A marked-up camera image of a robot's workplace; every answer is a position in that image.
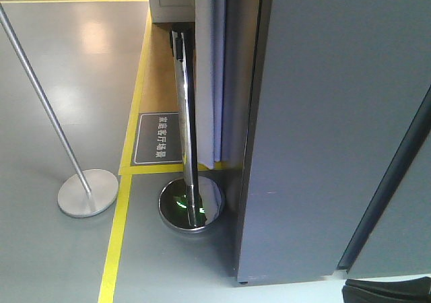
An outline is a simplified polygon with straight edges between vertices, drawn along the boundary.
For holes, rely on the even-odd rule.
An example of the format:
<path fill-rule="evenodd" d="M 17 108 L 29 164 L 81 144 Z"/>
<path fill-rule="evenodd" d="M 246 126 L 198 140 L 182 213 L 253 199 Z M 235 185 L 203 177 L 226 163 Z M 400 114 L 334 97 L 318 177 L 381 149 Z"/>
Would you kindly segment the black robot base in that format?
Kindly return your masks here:
<path fill-rule="evenodd" d="M 347 279 L 341 293 L 344 302 L 430 302 L 430 278 L 394 282 Z"/>

